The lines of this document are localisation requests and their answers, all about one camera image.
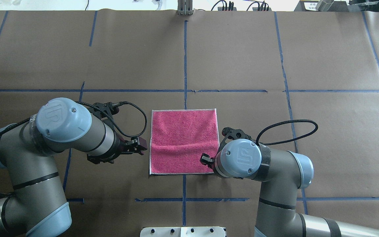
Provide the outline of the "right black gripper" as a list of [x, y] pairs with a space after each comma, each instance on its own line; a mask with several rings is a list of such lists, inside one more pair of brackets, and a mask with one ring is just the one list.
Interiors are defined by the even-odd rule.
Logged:
[[241, 129], [226, 127], [222, 131], [223, 141], [215, 157], [202, 153], [200, 163], [212, 165], [252, 165], [252, 137]]

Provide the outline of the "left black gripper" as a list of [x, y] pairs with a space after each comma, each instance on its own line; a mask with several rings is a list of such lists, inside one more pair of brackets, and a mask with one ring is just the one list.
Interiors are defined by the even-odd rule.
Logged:
[[139, 154], [143, 156], [145, 149], [147, 149], [147, 142], [142, 137], [132, 137], [130, 149], [128, 142], [120, 134], [117, 133], [118, 126], [116, 125], [113, 116], [119, 113], [119, 107], [122, 105], [131, 105], [136, 107], [131, 102], [107, 102], [107, 103], [94, 103], [90, 106], [89, 111], [95, 115], [105, 125], [105, 135], [103, 141], [98, 145], [101, 148], [102, 154], [87, 153], [87, 160], [93, 164], [110, 163], [113, 164], [114, 160], [125, 152], [127, 154]]

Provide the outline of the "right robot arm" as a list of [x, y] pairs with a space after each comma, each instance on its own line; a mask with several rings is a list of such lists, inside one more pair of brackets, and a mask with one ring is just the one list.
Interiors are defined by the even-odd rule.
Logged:
[[310, 185], [314, 167], [305, 155], [253, 141], [226, 127], [217, 154], [200, 163], [220, 178], [259, 181], [255, 237], [379, 237], [379, 230], [296, 212], [297, 192]]

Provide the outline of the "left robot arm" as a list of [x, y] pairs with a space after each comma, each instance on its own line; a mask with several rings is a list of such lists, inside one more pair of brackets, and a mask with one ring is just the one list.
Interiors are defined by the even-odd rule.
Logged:
[[113, 119], [131, 102], [94, 103], [59, 97], [37, 114], [0, 129], [0, 168], [13, 191], [0, 192], [0, 237], [57, 237], [72, 216], [54, 156], [68, 149], [86, 153], [93, 164], [147, 150], [141, 135], [125, 134]]

